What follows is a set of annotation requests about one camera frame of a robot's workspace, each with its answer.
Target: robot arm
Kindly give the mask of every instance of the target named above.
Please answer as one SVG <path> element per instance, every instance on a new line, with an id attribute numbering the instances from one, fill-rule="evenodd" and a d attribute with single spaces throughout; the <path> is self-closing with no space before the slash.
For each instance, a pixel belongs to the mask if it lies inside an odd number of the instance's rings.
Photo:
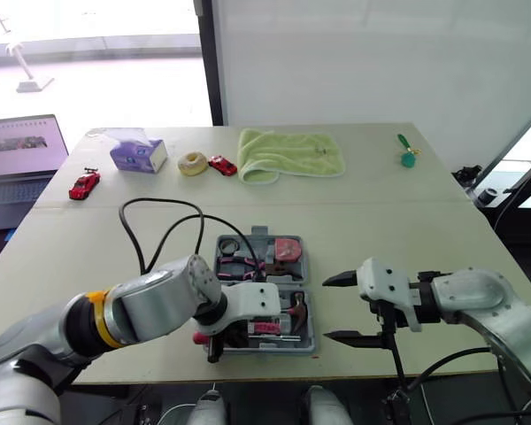
<path id="1" fill-rule="evenodd" d="M 58 394 L 105 352 L 167 335 L 190 318 L 213 338 L 234 321 L 280 310 L 275 284 L 223 288 L 197 255 L 80 294 L 0 336 L 0 424 L 59 424 Z M 220 354 L 210 350 L 209 361 Z"/>
<path id="2" fill-rule="evenodd" d="M 419 282 L 410 282 L 401 270 L 368 259 L 358 270 L 339 274 L 323 285 L 357 285 L 373 313 L 393 306 L 394 325 L 399 328 L 420 332 L 422 323 L 440 320 L 473 328 L 531 395 L 531 305 L 517 296 L 502 275 L 470 267 L 452 274 L 423 272 Z M 369 340 L 362 338 L 370 338 L 358 334 L 354 344 L 350 333 L 340 332 L 329 336 L 353 346 L 366 346 L 363 343 Z"/>

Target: gray toolbox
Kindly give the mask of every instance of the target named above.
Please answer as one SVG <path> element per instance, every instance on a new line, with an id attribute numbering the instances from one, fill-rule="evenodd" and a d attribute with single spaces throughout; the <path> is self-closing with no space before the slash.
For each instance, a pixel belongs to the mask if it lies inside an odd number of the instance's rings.
<path id="1" fill-rule="evenodd" d="M 304 249 L 303 240 L 299 236 L 269 235 L 266 226 L 252 226 L 251 235 L 245 236 L 256 253 L 258 262 L 263 262 L 265 267 L 269 268 L 269 270 L 264 268 L 262 273 L 264 274 L 266 271 L 274 269 L 272 273 L 282 274 L 269 274 L 265 278 L 261 275 L 258 279 L 259 282 L 271 282 L 278 285 L 281 311 L 284 312 L 295 306 L 296 297 L 303 297 L 307 314 L 303 325 L 297 330 L 294 329 L 298 321 L 298 316 L 288 313 L 281 313 L 280 316 L 276 317 L 255 318 L 253 321 L 238 322 L 236 323 L 236 326 L 239 327 L 241 331 L 249 331 L 249 337 L 244 340 L 248 346 L 238 346 L 234 348 L 226 343 L 224 353 L 278 352 L 308 354 L 314 352 L 316 344 L 312 326 L 313 314 L 311 294 L 308 290 L 303 288 L 303 285 L 308 282 L 309 277 L 307 255 Z M 276 239 L 279 239 L 280 242 L 286 242 L 286 240 L 296 241 L 300 246 L 300 256 L 298 259 L 281 262 L 275 261 Z M 251 259 L 250 250 L 241 237 L 238 235 L 219 236 L 215 253 L 214 273 L 219 277 L 222 284 L 253 284 L 252 278 L 255 273 L 253 261 L 250 261 L 249 264 L 244 264 L 240 262 L 241 259 Z M 281 334 L 274 335 L 261 333 L 260 329 L 263 329 L 265 326 L 262 325 L 262 323 L 265 322 L 278 323 L 279 328 L 281 328 Z"/>

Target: cable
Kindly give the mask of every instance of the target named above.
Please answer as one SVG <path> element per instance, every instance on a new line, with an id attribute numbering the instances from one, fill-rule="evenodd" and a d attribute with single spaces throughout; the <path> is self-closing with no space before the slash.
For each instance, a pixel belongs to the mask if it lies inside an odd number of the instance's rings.
<path id="1" fill-rule="evenodd" d="M 502 360 L 500 359 L 497 359 L 497 372 L 499 374 L 499 380 L 502 382 L 502 388 L 504 389 L 507 404 L 509 405 L 510 410 L 516 411 L 517 405 L 515 404 L 515 400 L 512 397 L 512 393 L 510 392 L 510 388 L 507 385 L 507 380 L 505 379 L 504 365 L 502 364 Z M 521 425 L 523 422 L 521 421 L 521 418 L 519 416 L 516 416 L 515 423 L 517 425 Z"/>
<path id="2" fill-rule="evenodd" d="M 130 401 L 128 401 L 125 405 L 119 407 L 118 409 L 116 409 L 114 412 L 110 413 L 108 416 L 106 416 L 104 419 L 102 419 L 100 422 L 98 422 L 98 425 L 103 425 L 104 423 L 106 423 L 107 421 L 109 421 L 110 419 L 112 419 L 114 416 L 116 416 L 118 413 L 122 413 L 122 409 L 124 407 L 128 407 L 130 405 L 132 405 L 146 390 L 148 389 L 148 384 L 144 384 L 142 389 L 138 391 L 138 393 L 133 396 L 132 398 L 130 398 Z"/>
<path id="3" fill-rule="evenodd" d="M 530 406 L 531 406 L 531 400 L 529 400 L 528 402 L 526 402 L 526 404 L 523 405 L 523 406 L 521 407 L 521 409 L 520 409 L 521 412 L 526 411 Z"/>
<path id="4" fill-rule="evenodd" d="M 192 406 L 196 406 L 196 404 L 194 404 L 194 403 L 185 403 L 184 405 L 173 406 L 171 409 L 167 410 L 165 413 L 163 413 L 163 414 L 161 415 L 161 417 L 159 418 L 159 421 L 158 421 L 158 424 L 157 424 L 157 425 L 161 425 L 163 419 L 164 419 L 169 413 L 171 413 L 173 410 L 175 410 L 175 409 L 179 409 L 180 407 L 192 407 Z"/>
<path id="5" fill-rule="evenodd" d="M 209 214 L 203 214 L 203 216 L 206 218 L 206 219 L 209 219 L 209 220 L 215 220 L 215 221 L 218 221 L 228 227 L 230 227 L 232 230 L 234 230 L 234 232 L 239 236 L 241 237 L 241 239 L 244 241 L 245 245 L 248 247 L 248 251 L 250 251 L 250 255 L 251 255 L 251 258 L 254 260 L 254 269 L 256 271 L 256 273 L 254 274 L 254 280 L 256 280 L 259 276 L 259 263 L 258 263 L 258 257 L 256 256 L 256 252 L 254 252 L 254 249 L 251 247 L 251 244 L 250 244 L 250 241 L 248 241 L 248 238 L 240 231 L 238 230 L 238 228 L 236 228 L 236 226 L 234 226 L 232 223 L 229 223 L 228 221 L 226 220 L 223 220 L 219 217 L 215 217 L 213 215 L 209 215 Z M 156 261 L 158 260 L 158 257 L 159 257 L 159 254 L 161 253 L 161 250 L 163 249 L 163 245 L 165 244 L 165 240 L 167 239 L 167 237 L 169 236 L 169 234 L 171 232 L 173 232 L 173 230 L 179 226 L 183 221 L 187 221 L 187 220 L 191 220 L 191 219 L 195 219 L 197 218 L 198 215 L 188 215 L 186 217 L 183 217 L 182 219 L 179 219 L 177 220 L 166 232 L 165 234 L 163 235 L 163 237 L 161 238 L 161 241 L 159 241 L 159 245 L 153 255 L 153 258 L 151 259 L 151 262 L 149 263 L 148 267 L 147 267 L 147 272 L 148 273 L 149 271 L 151 271 L 151 269 L 155 266 L 156 264 Z"/>
<path id="6" fill-rule="evenodd" d="M 470 422 L 485 421 L 487 419 L 495 418 L 511 418 L 513 416 L 531 416 L 531 412 L 521 412 L 519 410 L 515 412 L 495 412 L 495 413 L 483 413 L 476 414 L 474 416 L 468 416 L 466 418 L 459 419 L 456 422 L 452 422 L 451 425 L 465 425 Z"/>
<path id="7" fill-rule="evenodd" d="M 423 382 L 421 383 L 421 396 L 423 397 L 423 405 L 425 405 L 425 410 L 427 411 L 428 421 L 431 422 L 431 425 L 435 425 L 433 415 L 431 414 L 431 409 L 428 406 L 427 394 L 425 394 L 425 387 L 423 386 Z"/>
<path id="8" fill-rule="evenodd" d="M 394 335 L 390 336 L 388 344 L 391 354 L 393 354 L 393 361 L 396 364 L 399 387 L 401 390 L 407 390 L 407 380 L 405 379 L 404 365 L 401 363 L 401 356 L 399 355 L 399 349 L 397 348 L 396 338 Z"/>
<path id="9" fill-rule="evenodd" d="M 201 226 L 198 231 L 198 238 L 196 240 L 196 246 L 195 246 L 195 254 L 198 254 L 199 249 L 201 247 L 201 242 L 203 241 L 203 233 L 204 233 L 204 215 L 203 211 L 196 206 L 195 204 L 191 204 L 187 201 L 180 201 L 177 199 L 163 199 L 159 197 L 137 197 L 135 199 L 130 199 L 129 201 L 122 204 L 118 210 L 118 215 L 120 218 L 120 222 L 122 223 L 122 226 L 124 227 L 124 230 L 126 230 L 127 235 L 129 236 L 130 240 L 132 241 L 132 245 L 134 246 L 135 253 L 138 256 L 138 262 L 140 263 L 140 274 L 146 274 L 148 273 L 148 270 L 145 266 L 145 260 L 143 258 L 143 252 L 142 247 L 138 243 L 137 238 L 135 237 L 134 231 L 130 228 L 130 225 L 127 223 L 127 218 L 125 215 L 125 210 L 128 205 L 135 204 L 136 202 L 166 202 L 169 204 L 180 204 L 180 205 L 187 205 L 191 206 L 196 209 L 198 212 L 197 217 L 201 219 Z"/>
<path id="10" fill-rule="evenodd" d="M 517 192 L 515 192 L 512 199 L 510 199 L 510 201 L 507 203 L 504 209 L 499 213 L 499 215 L 496 218 L 496 222 L 494 223 L 494 227 L 492 228 L 494 231 L 496 231 L 497 223 L 499 223 L 500 219 L 502 218 L 502 215 L 504 215 L 505 211 L 510 207 L 510 205 L 513 204 L 513 201 L 517 198 L 517 195 L 523 190 L 523 188 L 525 188 L 529 180 L 531 180 L 531 177 L 529 177 L 526 181 L 521 183 L 521 187 L 517 189 Z"/>
<path id="11" fill-rule="evenodd" d="M 446 356 L 443 359 L 440 359 L 433 365 L 427 368 L 421 375 L 417 376 L 413 382 L 407 385 L 407 391 L 412 392 L 417 389 L 436 369 L 445 364 L 453 361 L 454 359 L 459 359 L 461 357 L 469 356 L 470 354 L 477 354 L 479 352 L 491 352 L 489 347 L 480 347 L 480 348 L 469 348 L 468 350 L 462 350 L 461 352 L 455 352 L 450 356 Z"/>

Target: hammer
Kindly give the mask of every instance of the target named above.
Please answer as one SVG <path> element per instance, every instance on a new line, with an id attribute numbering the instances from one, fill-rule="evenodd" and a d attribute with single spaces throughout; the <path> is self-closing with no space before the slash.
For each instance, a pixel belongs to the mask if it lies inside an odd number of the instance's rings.
<path id="1" fill-rule="evenodd" d="M 303 292 L 297 292 L 295 294 L 295 305 L 283 312 L 291 316 L 296 316 L 295 327 L 293 327 L 293 333 L 295 334 L 304 325 L 304 321 L 307 319 L 307 305 L 304 303 Z"/>

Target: laptop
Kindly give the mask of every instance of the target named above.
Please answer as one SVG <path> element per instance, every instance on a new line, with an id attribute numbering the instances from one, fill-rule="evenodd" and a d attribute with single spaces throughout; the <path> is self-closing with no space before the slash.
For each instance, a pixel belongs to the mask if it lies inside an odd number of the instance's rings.
<path id="1" fill-rule="evenodd" d="M 55 115 L 0 120 L 0 229 L 21 223 L 67 156 Z"/>

